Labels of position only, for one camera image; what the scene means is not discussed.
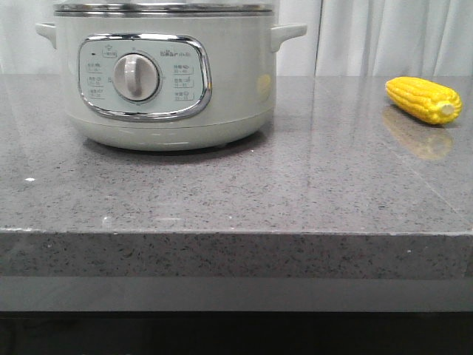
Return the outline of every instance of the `corn cob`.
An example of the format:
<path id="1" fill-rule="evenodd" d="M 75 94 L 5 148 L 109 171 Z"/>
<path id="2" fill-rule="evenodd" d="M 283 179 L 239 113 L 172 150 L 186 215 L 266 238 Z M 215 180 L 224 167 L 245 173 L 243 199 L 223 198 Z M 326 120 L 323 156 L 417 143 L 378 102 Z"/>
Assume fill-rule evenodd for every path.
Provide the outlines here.
<path id="1" fill-rule="evenodd" d="M 462 109 L 453 89 L 425 79 L 394 78 L 386 83 L 386 91 L 398 107 L 428 124 L 452 122 Z"/>

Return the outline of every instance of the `control knob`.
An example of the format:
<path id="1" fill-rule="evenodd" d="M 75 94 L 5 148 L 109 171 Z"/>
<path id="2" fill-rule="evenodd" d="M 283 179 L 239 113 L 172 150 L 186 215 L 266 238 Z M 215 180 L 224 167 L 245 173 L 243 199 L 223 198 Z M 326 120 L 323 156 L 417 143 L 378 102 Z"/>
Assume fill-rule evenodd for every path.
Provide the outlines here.
<path id="1" fill-rule="evenodd" d="M 159 87 L 160 74 L 151 59 L 141 54 L 127 54 L 115 65 L 113 84 L 124 98 L 144 101 Z"/>

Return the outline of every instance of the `white cooker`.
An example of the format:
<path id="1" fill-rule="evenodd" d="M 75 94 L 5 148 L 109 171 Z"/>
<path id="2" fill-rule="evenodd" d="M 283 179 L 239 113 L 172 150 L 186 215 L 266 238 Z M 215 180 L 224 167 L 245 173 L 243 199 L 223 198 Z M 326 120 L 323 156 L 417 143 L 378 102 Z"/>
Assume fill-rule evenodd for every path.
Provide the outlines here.
<path id="1" fill-rule="evenodd" d="M 65 107 L 85 136 L 138 150 L 244 138 L 271 119 L 275 53 L 303 24 L 268 4 L 54 6 L 38 34 L 59 50 Z"/>

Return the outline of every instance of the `gray countertop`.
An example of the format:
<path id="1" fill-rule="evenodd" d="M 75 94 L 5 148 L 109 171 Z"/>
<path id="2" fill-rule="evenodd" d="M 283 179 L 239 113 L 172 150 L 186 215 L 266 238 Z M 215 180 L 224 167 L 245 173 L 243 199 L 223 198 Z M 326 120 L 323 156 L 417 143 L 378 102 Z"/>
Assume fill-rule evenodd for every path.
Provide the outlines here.
<path id="1" fill-rule="evenodd" d="M 0 76 L 0 299 L 36 277 L 458 281 L 470 293 L 472 79 L 436 78 L 464 102 L 439 127 L 396 109 L 386 80 L 282 77 L 255 135 L 150 153 L 77 133 L 58 76 Z"/>

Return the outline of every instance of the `cooker base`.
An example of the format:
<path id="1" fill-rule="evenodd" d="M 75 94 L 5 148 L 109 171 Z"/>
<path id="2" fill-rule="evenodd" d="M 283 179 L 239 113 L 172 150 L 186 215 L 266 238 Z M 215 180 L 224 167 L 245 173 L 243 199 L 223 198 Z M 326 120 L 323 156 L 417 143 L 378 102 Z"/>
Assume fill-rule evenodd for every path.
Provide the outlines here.
<path id="1" fill-rule="evenodd" d="M 82 134 L 98 143 L 143 151 L 176 151 L 208 148 L 237 141 L 255 133 L 273 117 L 273 109 L 225 124 L 186 128 L 129 128 L 91 124 L 70 117 Z"/>

